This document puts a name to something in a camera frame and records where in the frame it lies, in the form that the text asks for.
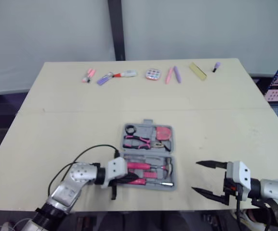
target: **small purple bottle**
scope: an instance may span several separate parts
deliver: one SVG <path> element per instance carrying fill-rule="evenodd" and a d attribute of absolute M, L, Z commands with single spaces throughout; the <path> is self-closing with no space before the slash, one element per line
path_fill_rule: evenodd
<path fill-rule="evenodd" d="M 220 64 L 221 64 L 220 62 L 216 62 L 215 66 L 214 66 L 214 69 L 213 69 L 213 72 L 215 72 L 218 69 Z"/>

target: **black pole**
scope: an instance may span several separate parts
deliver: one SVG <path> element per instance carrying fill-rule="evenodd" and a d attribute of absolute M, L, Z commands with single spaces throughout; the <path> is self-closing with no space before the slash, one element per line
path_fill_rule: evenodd
<path fill-rule="evenodd" d="M 125 61 L 125 45 L 121 0 L 108 0 L 116 61 Z"/>

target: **white curtain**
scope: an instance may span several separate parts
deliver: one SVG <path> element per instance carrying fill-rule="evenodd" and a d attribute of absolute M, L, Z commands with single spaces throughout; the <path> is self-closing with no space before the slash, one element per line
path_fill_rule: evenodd
<path fill-rule="evenodd" d="M 44 62 L 113 60 L 107 0 L 0 0 L 0 93 L 28 90 Z"/>
<path fill-rule="evenodd" d="M 239 58 L 278 69 L 278 0 L 122 0 L 127 60 Z"/>

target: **purple highlighter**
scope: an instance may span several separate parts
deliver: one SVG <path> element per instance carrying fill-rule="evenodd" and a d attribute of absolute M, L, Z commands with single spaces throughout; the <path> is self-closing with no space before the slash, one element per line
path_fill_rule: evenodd
<path fill-rule="evenodd" d="M 177 82 L 181 83 L 181 82 L 182 82 L 182 78 L 181 78 L 181 75 L 180 75 L 179 72 L 178 72 L 177 66 L 174 66 L 174 67 L 173 67 L 173 70 L 174 70 L 174 73 L 175 73 Z"/>
<path fill-rule="evenodd" d="M 97 81 L 97 84 L 99 86 L 103 85 L 104 83 L 106 83 L 107 81 L 109 81 L 111 78 L 113 78 L 114 74 L 112 72 L 109 72 L 108 74 L 106 74 L 105 76 L 103 76 L 100 80 Z"/>

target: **white table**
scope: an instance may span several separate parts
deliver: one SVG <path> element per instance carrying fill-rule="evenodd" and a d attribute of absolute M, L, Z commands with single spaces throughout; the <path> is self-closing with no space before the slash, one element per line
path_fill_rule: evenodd
<path fill-rule="evenodd" d="M 208 75 L 205 81 L 188 68 L 192 61 Z M 217 61 L 222 65 L 212 73 Z M 173 65 L 182 83 L 173 76 L 165 85 Z M 81 83 L 90 67 L 97 69 L 92 83 Z M 151 67 L 163 72 L 159 81 L 144 78 Z M 139 75 L 95 83 L 108 71 L 127 69 Z M 196 165 L 199 160 L 242 160 L 253 178 L 278 178 L 278 118 L 237 59 L 45 63 L 0 146 L 0 210 L 42 206 L 61 167 L 92 145 L 119 147 L 123 125 L 145 118 L 174 129 L 177 189 L 118 187 L 111 201 L 110 188 L 93 185 L 83 189 L 74 211 L 234 208 L 233 198 L 227 207 L 191 189 L 222 193 L 223 169 Z M 80 160 L 103 165 L 112 158 L 112 150 L 99 148 Z"/>

